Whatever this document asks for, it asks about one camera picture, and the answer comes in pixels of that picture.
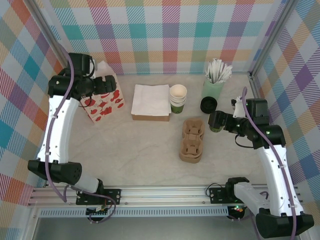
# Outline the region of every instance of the table surface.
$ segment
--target table surface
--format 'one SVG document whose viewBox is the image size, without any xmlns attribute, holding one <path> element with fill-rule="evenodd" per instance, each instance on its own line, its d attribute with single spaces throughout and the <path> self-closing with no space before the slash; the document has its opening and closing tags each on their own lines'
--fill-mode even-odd
<svg viewBox="0 0 320 240">
<path fill-rule="evenodd" d="M 253 184 L 265 184 L 256 151 L 237 146 L 232 133 L 210 131 L 209 116 L 200 110 L 204 79 L 202 74 L 118 76 L 125 106 L 96 124 L 79 107 L 72 124 L 69 161 L 81 163 L 83 171 L 103 180 L 104 185 L 224 184 L 230 177 L 247 177 Z M 169 122 L 132 120 L 135 84 L 184 85 L 188 92 L 183 112 L 172 113 Z M 252 98 L 247 75 L 234 74 L 222 89 L 217 110 L 232 114 L 231 99 L 241 95 L 245 86 L 247 97 Z M 205 122 L 202 159 L 196 164 L 179 158 L 183 122 L 194 117 Z M 250 145 L 243 137 L 237 141 Z"/>
</svg>

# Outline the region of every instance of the black cup lid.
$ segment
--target black cup lid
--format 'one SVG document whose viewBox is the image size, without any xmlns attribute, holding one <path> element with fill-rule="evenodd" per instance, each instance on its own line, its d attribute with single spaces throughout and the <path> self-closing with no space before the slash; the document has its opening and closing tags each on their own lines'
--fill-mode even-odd
<svg viewBox="0 0 320 240">
<path fill-rule="evenodd" d="M 200 108 L 205 114 L 212 114 L 217 108 L 217 100 L 211 96 L 206 96 L 201 100 Z"/>
</svg>

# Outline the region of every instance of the cup stack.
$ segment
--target cup stack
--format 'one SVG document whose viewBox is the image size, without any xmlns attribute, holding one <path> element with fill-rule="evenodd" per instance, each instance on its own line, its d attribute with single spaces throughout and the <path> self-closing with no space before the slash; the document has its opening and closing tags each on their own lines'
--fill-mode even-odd
<svg viewBox="0 0 320 240">
<path fill-rule="evenodd" d="M 174 85 L 170 88 L 170 105 L 174 114 L 183 111 L 187 100 L 187 89 L 181 84 Z"/>
</svg>

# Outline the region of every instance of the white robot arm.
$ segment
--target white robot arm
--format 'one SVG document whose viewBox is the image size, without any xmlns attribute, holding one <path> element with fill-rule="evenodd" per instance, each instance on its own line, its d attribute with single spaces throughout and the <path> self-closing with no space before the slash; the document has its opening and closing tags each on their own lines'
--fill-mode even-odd
<svg viewBox="0 0 320 240">
<path fill-rule="evenodd" d="M 80 163 L 69 162 L 68 148 L 72 123 L 80 99 L 113 92 L 116 90 L 116 82 L 112 75 L 95 76 L 96 69 L 91 56 L 81 53 L 69 53 L 68 56 L 72 67 L 68 64 L 67 68 L 49 81 L 49 113 L 44 140 L 37 159 L 28 161 L 28 169 L 45 180 L 51 178 L 53 183 L 65 183 L 87 194 L 104 195 L 101 180 L 84 173 Z M 63 105 L 56 113 L 65 97 Z M 91 203 L 100 201 L 101 198 L 96 197 L 96 201 Z"/>
<path fill-rule="evenodd" d="M 269 199 L 260 195 L 245 177 L 228 179 L 225 184 L 227 197 L 234 202 L 241 200 L 250 209 L 264 238 L 299 235 L 312 227 L 314 220 L 312 215 L 304 213 L 297 198 L 283 131 L 280 126 L 269 124 L 265 99 L 251 98 L 243 103 L 242 98 L 237 98 L 233 115 L 216 111 L 210 115 L 208 124 L 216 132 L 224 129 L 239 137 L 246 136 L 252 142 L 252 148 L 258 151 L 262 162 Z"/>
</svg>

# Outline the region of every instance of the plaid fabric backdrop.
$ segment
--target plaid fabric backdrop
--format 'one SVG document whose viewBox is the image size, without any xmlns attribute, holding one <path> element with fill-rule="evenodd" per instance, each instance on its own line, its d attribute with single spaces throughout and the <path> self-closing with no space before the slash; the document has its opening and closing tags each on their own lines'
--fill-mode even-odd
<svg viewBox="0 0 320 240">
<path fill-rule="evenodd" d="M 68 51 L 117 74 L 203 73 L 212 58 L 247 72 L 285 1 L 37 0 Z"/>
<path fill-rule="evenodd" d="M 320 225 L 320 0 L 300 0 L 256 83 L 274 124 L 284 129 L 287 159 L 305 208 Z"/>
<path fill-rule="evenodd" d="M 0 1 L 0 239 L 20 218 L 39 178 L 27 169 L 48 118 L 46 89 L 62 67 L 23 0 Z"/>
<path fill-rule="evenodd" d="M 284 10 L 284 7 L 285 7 L 287 1 L 288 0 L 281 0 L 281 3 L 279 5 L 278 9 L 276 10 L 276 13 L 273 16 L 273 19 L 272 19 L 267 31 L 264 34 L 264 37 L 263 37 L 263 39 L 262 39 L 262 41 L 261 41 L 261 43 L 259 45 L 259 48 L 258 48 L 258 50 L 256 51 L 256 53 L 254 55 L 253 61 L 252 61 L 251 65 L 250 65 L 250 68 L 249 68 L 250 72 L 253 70 L 253 68 L 254 68 L 254 66 L 255 66 L 255 64 L 257 62 L 257 59 L 260 56 L 260 53 L 261 53 L 262 49 L 264 49 L 266 43 L 268 42 L 270 34 L 271 34 L 272 30 L 274 29 L 274 27 L 276 26 L 276 22 L 279 19 L 282 11 Z"/>
</svg>

